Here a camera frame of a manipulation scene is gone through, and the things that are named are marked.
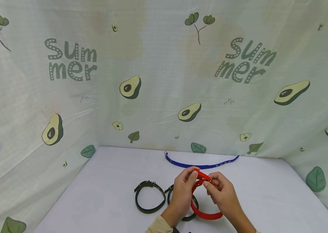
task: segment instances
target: leaf print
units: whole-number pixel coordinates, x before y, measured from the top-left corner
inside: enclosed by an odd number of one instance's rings
[[[313,192],[321,192],[326,187],[324,172],[320,167],[314,167],[306,176],[306,184]]]
[[[198,143],[191,143],[191,150],[194,153],[205,153],[206,152],[206,147],[203,145],[200,145]]]
[[[263,144],[263,142],[258,143],[258,144],[250,144],[249,145],[249,151],[247,152],[247,154],[250,154],[252,152],[257,152],[262,144]]]
[[[192,23],[189,21],[189,19],[186,19],[186,20],[185,20],[185,24],[188,25],[188,26],[189,26],[189,25],[192,25]]]
[[[3,223],[1,233],[23,233],[26,228],[25,223],[7,217]]]
[[[130,139],[130,143],[133,143],[133,141],[138,141],[139,140],[139,131],[130,133],[128,138]]]
[[[81,155],[83,157],[88,158],[88,159],[90,159],[93,156],[94,153],[95,153],[95,147],[94,147],[94,145],[88,145],[87,147],[85,147],[81,151]]]
[[[199,18],[199,13],[194,13],[194,23],[196,23],[197,19]]]
[[[195,16],[193,14],[190,14],[188,20],[191,24],[193,24],[195,22]]]

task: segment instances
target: hand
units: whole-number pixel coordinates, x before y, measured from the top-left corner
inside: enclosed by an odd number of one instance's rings
[[[217,204],[223,215],[232,223],[238,233],[256,233],[256,229],[250,223],[240,206],[233,184],[220,172],[209,174],[215,186],[209,182],[203,182],[206,192]]]
[[[174,180],[172,200],[161,214],[171,228],[176,227],[189,212],[192,187],[198,176],[197,171],[194,171],[194,169],[200,170],[198,167],[186,168]]]

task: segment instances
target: sleeve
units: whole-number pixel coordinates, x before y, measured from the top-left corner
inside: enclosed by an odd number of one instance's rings
[[[161,217],[157,216],[151,226],[148,227],[146,233],[172,233],[173,228],[171,228],[168,223]]]

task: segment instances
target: wrist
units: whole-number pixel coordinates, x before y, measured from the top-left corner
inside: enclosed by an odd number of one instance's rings
[[[169,204],[169,206],[161,214],[161,217],[168,223],[171,228],[175,228],[182,219],[182,214],[178,212],[178,208],[174,204]]]

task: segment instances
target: white surface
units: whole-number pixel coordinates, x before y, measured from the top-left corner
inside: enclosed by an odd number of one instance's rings
[[[227,155],[169,152],[173,160],[212,164]],[[144,232],[166,205],[154,214],[135,206],[134,188],[155,181],[163,190],[182,170],[164,158],[161,150],[100,147],[37,226],[35,233]],[[254,226],[264,233],[328,233],[328,210],[293,169],[278,159],[240,157],[206,174],[220,171],[233,182],[240,203]],[[203,187],[195,191],[200,209],[218,212]],[[144,188],[139,202],[153,208],[162,201],[154,188]],[[182,233],[236,232],[225,217],[207,221],[196,217],[181,222]]]

